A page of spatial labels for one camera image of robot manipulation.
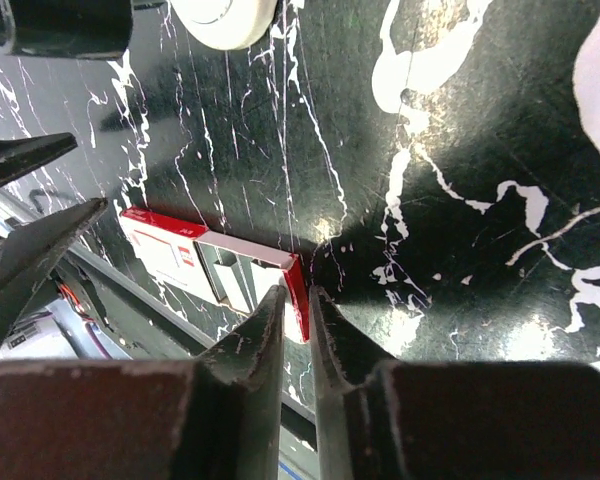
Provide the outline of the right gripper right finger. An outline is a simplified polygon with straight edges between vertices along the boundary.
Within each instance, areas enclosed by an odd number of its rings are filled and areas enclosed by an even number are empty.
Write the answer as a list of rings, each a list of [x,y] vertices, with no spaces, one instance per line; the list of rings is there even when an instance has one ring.
[[[574,362],[405,362],[309,294],[325,479],[600,479],[600,372]]]

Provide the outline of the staples box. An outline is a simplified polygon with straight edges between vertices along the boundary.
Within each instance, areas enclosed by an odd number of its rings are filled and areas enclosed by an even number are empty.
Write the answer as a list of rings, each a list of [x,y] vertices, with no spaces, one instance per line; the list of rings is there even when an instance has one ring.
[[[148,273],[215,306],[248,316],[270,287],[283,287],[284,333],[298,344],[309,340],[308,295],[297,254],[138,207],[123,210],[119,223]]]

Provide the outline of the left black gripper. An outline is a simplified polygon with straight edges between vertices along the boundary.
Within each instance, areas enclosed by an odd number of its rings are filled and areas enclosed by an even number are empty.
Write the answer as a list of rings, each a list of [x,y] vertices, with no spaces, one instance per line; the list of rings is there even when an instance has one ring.
[[[132,3],[121,1],[0,1],[0,48],[11,56],[114,60],[127,50]],[[0,187],[77,147],[71,133],[0,140]]]

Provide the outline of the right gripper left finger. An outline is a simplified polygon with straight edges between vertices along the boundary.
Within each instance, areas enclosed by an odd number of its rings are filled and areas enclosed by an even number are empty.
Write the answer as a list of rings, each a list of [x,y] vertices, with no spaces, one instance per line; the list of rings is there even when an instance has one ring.
[[[286,292],[188,360],[0,361],[0,479],[274,479]]]

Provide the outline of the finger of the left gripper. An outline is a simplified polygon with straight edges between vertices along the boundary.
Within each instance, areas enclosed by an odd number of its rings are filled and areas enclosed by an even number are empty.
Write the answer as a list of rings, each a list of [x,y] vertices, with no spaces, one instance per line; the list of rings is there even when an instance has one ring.
[[[107,206],[104,198],[90,199],[0,240],[0,347],[58,261]]]

